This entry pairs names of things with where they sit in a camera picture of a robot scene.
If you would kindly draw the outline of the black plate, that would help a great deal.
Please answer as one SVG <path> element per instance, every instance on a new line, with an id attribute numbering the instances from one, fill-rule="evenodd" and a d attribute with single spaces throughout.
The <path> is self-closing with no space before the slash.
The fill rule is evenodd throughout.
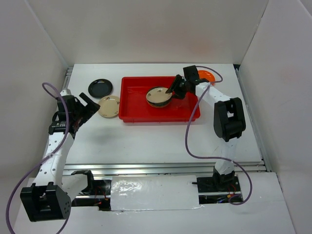
<path id="1" fill-rule="evenodd" d="M 92 81 L 88 86 L 88 93 L 93 98 L 97 99 L 110 95 L 112 91 L 112 83 L 109 80 L 103 78 Z"/>

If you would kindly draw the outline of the cream floral plate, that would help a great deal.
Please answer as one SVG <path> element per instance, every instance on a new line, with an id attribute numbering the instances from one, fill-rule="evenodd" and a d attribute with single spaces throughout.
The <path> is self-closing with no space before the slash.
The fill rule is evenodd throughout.
<path id="1" fill-rule="evenodd" d="M 109 95 L 101 98 L 98 102 L 100 109 L 98 113 L 105 118 L 114 118 L 119 114 L 120 98 Z"/>
<path id="2" fill-rule="evenodd" d="M 165 105 L 170 102 L 173 93 L 166 87 L 153 87 L 146 94 L 146 100 L 152 105 Z"/>

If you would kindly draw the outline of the orange plate back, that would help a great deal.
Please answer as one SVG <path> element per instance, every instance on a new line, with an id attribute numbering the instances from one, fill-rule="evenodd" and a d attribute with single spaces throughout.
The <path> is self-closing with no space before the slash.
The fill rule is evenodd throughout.
<path id="1" fill-rule="evenodd" d="M 213 75 L 211 72 L 205 71 L 205 70 L 198 70 L 198 74 L 199 74 L 199 78 L 200 78 L 200 79 L 206 79 L 206 80 L 208 80 L 212 85 L 214 85 L 215 77 L 214 77 L 214 75 Z"/>

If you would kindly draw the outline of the blue patterned plate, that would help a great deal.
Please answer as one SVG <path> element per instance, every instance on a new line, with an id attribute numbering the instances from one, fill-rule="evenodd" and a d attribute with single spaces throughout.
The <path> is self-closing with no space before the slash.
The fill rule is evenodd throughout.
<path id="1" fill-rule="evenodd" d="M 169 105 L 169 103 L 150 103 L 150 102 L 148 102 L 148 104 L 154 108 L 164 108 Z"/>

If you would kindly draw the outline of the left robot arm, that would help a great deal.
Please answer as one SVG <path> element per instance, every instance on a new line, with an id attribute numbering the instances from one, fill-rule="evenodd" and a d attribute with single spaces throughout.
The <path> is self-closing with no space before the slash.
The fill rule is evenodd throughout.
<path id="1" fill-rule="evenodd" d="M 99 105 L 84 93 L 75 97 L 64 89 L 61 95 L 48 129 L 47 160 L 41 163 L 31 186 L 22 188 L 20 193 L 31 222 L 67 219 L 76 196 L 96 190 L 90 170 L 74 171 L 67 178 L 63 177 L 63 171 L 77 131 L 99 110 Z"/>

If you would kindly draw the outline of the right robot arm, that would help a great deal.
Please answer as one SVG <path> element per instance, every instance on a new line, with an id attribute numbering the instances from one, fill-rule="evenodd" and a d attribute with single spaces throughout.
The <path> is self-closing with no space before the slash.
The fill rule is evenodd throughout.
<path id="1" fill-rule="evenodd" d="M 190 125 L 200 102 L 203 100 L 213 107 L 214 132 L 222 140 L 221 156 L 207 156 L 205 158 L 216 160 L 212 185 L 216 190 L 223 191 L 234 180 L 236 146 L 238 139 L 246 130 L 242 100 L 238 97 L 229 97 L 214 87 L 214 84 L 223 81 L 223 76 L 212 68 L 192 65 L 184 67 L 183 74 L 183 76 L 176 75 L 167 93 L 172 93 L 173 97 L 177 99 L 184 99 L 187 93 L 198 97 L 186 128 L 186 151 L 194 158 L 204 158 L 193 155 L 188 147 Z"/>

